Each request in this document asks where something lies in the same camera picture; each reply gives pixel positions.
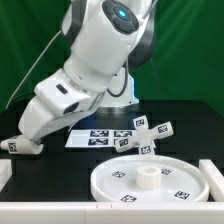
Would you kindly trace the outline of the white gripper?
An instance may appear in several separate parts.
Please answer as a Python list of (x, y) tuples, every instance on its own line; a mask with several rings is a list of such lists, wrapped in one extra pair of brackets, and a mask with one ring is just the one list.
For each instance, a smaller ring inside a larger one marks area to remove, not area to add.
[(73, 112), (57, 116), (39, 99), (32, 99), (19, 121), (20, 132), (30, 141), (39, 142), (41, 138), (64, 127), (73, 127), (81, 119), (93, 114), (97, 107), (84, 112)]

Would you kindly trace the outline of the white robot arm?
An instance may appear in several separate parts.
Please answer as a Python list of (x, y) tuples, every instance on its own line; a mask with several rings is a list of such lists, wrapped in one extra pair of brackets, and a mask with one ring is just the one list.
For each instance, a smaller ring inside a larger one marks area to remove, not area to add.
[(63, 67), (34, 89), (19, 130), (40, 139), (94, 113), (112, 77), (134, 50), (149, 21), (153, 0), (80, 0), (73, 3), (62, 32), (73, 34)]

